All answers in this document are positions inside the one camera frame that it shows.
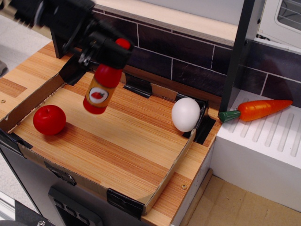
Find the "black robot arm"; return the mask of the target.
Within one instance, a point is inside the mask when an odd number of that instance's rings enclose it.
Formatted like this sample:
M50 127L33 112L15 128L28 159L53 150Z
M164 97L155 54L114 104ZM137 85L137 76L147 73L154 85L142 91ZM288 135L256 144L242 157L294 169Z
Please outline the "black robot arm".
M88 69L104 64L123 69L134 45L93 12L91 0L2 0L0 8L32 28L46 26L61 39L61 53L72 53L68 66Z

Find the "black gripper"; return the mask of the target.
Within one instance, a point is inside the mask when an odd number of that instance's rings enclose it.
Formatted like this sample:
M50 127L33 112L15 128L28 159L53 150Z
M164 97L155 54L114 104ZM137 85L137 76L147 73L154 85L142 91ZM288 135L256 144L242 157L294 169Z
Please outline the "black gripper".
M91 0L48 1L48 27L63 38L73 33L76 54L69 64L91 67L99 63L115 69L123 69L134 48L132 42L118 38L118 31L93 13Z

